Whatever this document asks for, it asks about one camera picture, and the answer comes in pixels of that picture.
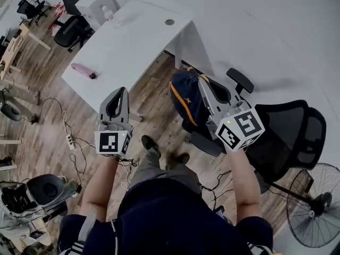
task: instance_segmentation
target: chair armrest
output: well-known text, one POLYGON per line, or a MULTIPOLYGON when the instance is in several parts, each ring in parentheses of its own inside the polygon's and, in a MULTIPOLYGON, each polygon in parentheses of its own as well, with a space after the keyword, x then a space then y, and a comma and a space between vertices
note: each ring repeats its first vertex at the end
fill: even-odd
POLYGON ((250 94, 254 91, 254 84, 238 70, 230 68, 227 71, 227 76, 237 82, 236 92, 238 94, 240 94, 243 89, 250 94))

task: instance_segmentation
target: water bottle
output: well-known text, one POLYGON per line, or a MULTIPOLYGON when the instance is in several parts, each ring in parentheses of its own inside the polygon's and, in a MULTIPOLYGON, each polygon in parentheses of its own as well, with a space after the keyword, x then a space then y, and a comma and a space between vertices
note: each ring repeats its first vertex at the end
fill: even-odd
POLYGON ((109 21, 109 20, 112 20, 112 19, 113 19, 114 14, 113 14, 112 10, 109 10, 109 9, 107 8, 107 6, 102 6, 102 7, 101 7, 101 10, 102 10, 103 13, 104 13, 104 17, 105 17, 106 21, 109 21))

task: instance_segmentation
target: navy shirt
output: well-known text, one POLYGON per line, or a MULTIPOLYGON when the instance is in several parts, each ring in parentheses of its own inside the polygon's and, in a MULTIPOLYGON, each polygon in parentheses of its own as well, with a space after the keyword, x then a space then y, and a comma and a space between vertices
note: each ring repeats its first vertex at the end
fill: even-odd
MULTIPOLYGON (((58 252, 78 239, 84 216, 68 215, 61 222, 58 252)), ((115 221, 119 254, 251 254, 248 243, 273 248, 273 230, 260 217, 236 226, 212 212, 203 199, 180 182, 148 180, 128 191, 115 221)), ((114 254, 110 223, 96 221, 83 255, 114 254)))

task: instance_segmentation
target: white cabinet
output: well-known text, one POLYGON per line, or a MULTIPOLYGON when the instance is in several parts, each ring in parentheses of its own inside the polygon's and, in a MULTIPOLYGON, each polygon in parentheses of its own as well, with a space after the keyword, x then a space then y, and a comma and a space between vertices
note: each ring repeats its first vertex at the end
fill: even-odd
POLYGON ((113 0, 79 0, 75 6, 90 26, 97 31, 106 21, 104 13, 101 10, 101 7, 104 5, 107 6, 109 10, 112 10, 113 13, 117 11, 113 0))

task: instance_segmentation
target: white desk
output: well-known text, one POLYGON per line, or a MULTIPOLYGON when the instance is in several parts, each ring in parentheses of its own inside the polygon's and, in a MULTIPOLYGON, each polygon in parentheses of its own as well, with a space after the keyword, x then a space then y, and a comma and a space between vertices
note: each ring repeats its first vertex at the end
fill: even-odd
POLYGON ((101 102, 112 91, 119 87, 130 91, 173 40, 175 67, 179 68, 182 31, 189 23, 189 19, 163 8, 131 1, 96 31, 71 62, 96 71, 97 79, 89 79, 70 65, 62 78, 99 112, 101 102), (166 25, 168 19, 174 24, 166 25))

